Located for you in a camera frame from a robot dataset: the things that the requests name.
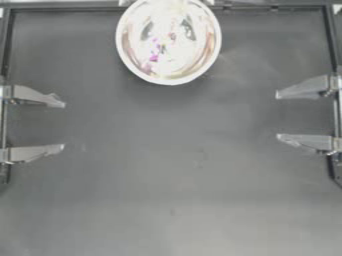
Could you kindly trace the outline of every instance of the metal rack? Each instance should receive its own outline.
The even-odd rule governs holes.
[[[30,3],[22,1],[4,1],[4,18],[2,18],[2,40],[0,48],[0,70],[1,76],[6,77],[8,69],[8,49],[10,48],[10,26],[12,17],[16,10],[103,10],[103,9],[123,9],[125,7],[119,6],[119,1],[64,1],[64,2],[48,2],[33,1]],[[294,85],[276,92],[278,99],[319,99],[320,97],[330,96],[334,104],[334,134],[331,136],[320,135],[288,135],[279,134],[278,139],[295,147],[303,147],[315,153],[323,153],[327,155],[328,172],[331,178],[342,186],[342,58],[339,52],[339,42],[336,37],[335,20],[334,20],[334,2],[322,1],[215,1],[212,9],[237,10],[237,11],[296,11],[296,10],[319,10],[323,14],[326,37],[330,50],[330,60],[332,66],[332,74],[310,78],[303,83]],[[49,107],[62,108],[65,104],[58,100],[54,95],[42,95],[33,91],[28,87],[5,85],[1,83],[2,96],[0,99],[0,138],[1,148],[0,154],[0,176],[2,175],[4,183],[8,182],[9,177],[9,164],[16,162],[28,162],[40,156],[58,153],[62,150],[62,144],[29,147],[29,148],[9,148],[6,144],[6,105],[22,104],[22,103],[38,103]]]

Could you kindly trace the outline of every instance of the metal bracket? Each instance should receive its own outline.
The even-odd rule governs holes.
[[[276,91],[276,99],[318,99],[331,94],[335,97],[335,116],[340,113],[342,68],[336,68],[334,75],[323,75],[307,79],[283,90]],[[296,148],[303,148],[312,153],[323,153],[328,156],[328,173],[335,182],[342,186],[342,138],[340,119],[335,119],[335,136],[278,134],[276,138],[283,143]]]
[[[65,108],[65,103],[56,94],[44,95],[36,90],[21,85],[1,85],[0,99],[10,104],[42,104],[52,108]]]
[[[304,80],[302,83],[276,91],[276,99],[318,99],[327,97],[342,89],[339,75],[323,75]]]
[[[296,148],[332,155],[342,153],[342,139],[322,135],[278,134],[276,138],[283,143]]]
[[[21,85],[5,85],[0,77],[0,104],[1,111],[4,104],[33,104],[53,108],[64,108],[65,103],[54,94],[44,95],[36,90]],[[5,127],[5,118],[0,118],[1,127]],[[10,165],[16,163],[28,163],[44,156],[54,155],[64,149],[64,144],[36,146],[36,147],[6,147],[5,132],[1,132],[0,148],[0,184],[8,184],[10,176]]]
[[[44,156],[58,154],[62,149],[64,144],[0,149],[0,163],[29,163]]]

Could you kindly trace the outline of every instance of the dark gray surface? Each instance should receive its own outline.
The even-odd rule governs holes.
[[[12,107],[14,145],[65,142],[14,166],[0,196],[0,255],[338,255],[342,191],[323,157],[276,132],[330,134],[330,100],[275,90],[331,72],[319,12],[217,13],[204,77],[145,84],[113,44],[119,13],[18,13],[9,80],[65,110]]]
[[[117,5],[117,0],[0,0],[0,5],[22,5],[22,4],[50,4],[52,6],[57,4],[65,4],[69,5],[74,4],[76,6],[81,3],[82,5]],[[286,5],[314,5],[314,4],[332,4],[332,3],[340,3],[340,0],[215,0],[216,3],[228,2],[233,4],[286,4]]]

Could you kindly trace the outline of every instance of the gray floor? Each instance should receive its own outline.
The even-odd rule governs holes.
[[[274,99],[331,72],[320,13],[217,13],[219,59],[179,87],[123,66],[119,15],[16,15],[9,80],[68,106],[12,107],[9,140],[66,147],[13,168],[0,255],[338,255],[342,190],[324,158],[275,140],[332,131],[330,100]]]

